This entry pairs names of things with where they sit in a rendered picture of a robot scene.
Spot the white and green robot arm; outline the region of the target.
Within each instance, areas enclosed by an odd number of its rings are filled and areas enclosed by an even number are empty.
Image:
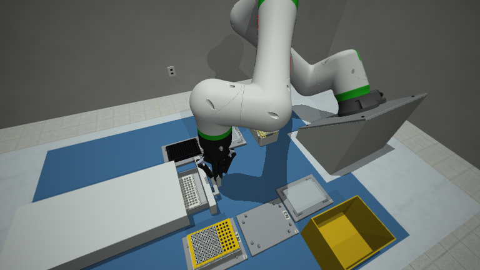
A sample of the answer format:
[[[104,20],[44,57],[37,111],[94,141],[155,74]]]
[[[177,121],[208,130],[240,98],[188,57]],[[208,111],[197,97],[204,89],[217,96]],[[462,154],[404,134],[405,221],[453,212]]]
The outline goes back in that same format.
[[[256,60],[251,84],[206,79],[191,92],[189,105],[199,145],[221,153],[232,142],[232,126],[274,132],[291,118],[291,84],[302,96],[332,90],[338,116],[349,116],[385,103],[368,79],[354,49],[308,64],[291,46],[299,0],[240,0],[232,8],[233,30],[251,43]]]

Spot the blue bench mat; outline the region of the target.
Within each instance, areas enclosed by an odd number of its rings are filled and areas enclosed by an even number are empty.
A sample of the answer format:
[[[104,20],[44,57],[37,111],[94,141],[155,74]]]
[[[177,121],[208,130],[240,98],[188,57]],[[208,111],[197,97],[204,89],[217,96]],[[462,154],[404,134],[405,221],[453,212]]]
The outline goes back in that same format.
[[[296,146],[288,133],[306,124],[292,110],[276,142],[259,146],[248,128],[238,127],[246,145],[233,148],[219,195],[217,213],[209,207],[194,212],[190,225],[82,270],[188,270],[182,238],[233,218],[247,260],[227,270],[322,270],[301,236],[311,218],[359,196],[396,238],[350,270],[359,270],[409,236],[379,201],[351,173],[326,182]],[[47,151],[33,202],[164,164],[161,146],[198,136],[194,116]],[[294,222],[298,234],[251,257],[236,216],[279,198],[276,189],[312,174],[334,201]]]

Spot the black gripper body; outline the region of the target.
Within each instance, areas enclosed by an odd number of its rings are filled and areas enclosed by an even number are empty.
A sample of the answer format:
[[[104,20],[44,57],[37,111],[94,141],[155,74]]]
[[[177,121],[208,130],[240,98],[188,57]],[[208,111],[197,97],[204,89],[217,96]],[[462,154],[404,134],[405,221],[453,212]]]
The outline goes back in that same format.
[[[210,153],[210,152],[207,152],[205,150],[204,151],[204,154],[202,155],[203,160],[206,161],[207,163],[210,163],[212,164],[212,159],[216,159],[216,162],[219,163],[219,160],[221,158],[226,158],[228,156],[228,154],[230,153],[230,150],[229,148],[227,148],[225,151],[223,152],[219,152],[219,153]]]

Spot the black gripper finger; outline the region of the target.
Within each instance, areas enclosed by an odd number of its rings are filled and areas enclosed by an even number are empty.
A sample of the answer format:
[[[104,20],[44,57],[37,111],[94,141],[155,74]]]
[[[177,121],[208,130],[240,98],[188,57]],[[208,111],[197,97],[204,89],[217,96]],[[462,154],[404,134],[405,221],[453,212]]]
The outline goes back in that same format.
[[[227,173],[230,165],[231,165],[231,162],[233,160],[233,158],[236,156],[236,153],[234,151],[233,148],[230,149],[230,153],[228,154],[228,156],[224,159],[221,158],[219,160],[219,162],[217,163],[217,173],[218,173],[218,176],[219,176],[219,187],[221,186],[221,179],[223,177],[223,173]]]
[[[204,157],[203,157],[204,158]],[[197,166],[201,169],[203,169],[203,171],[209,176],[209,178],[213,178],[214,177],[214,180],[216,182],[216,186],[219,187],[219,176],[218,176],[218,169],[217,169],[217,162],[216,162],[216,159],[212,159],[212,171],[208,168],[208,166],[206,165],[205,161],[203,160],[203,158],[201,159],[197,159],[196,162],[197,162]]]

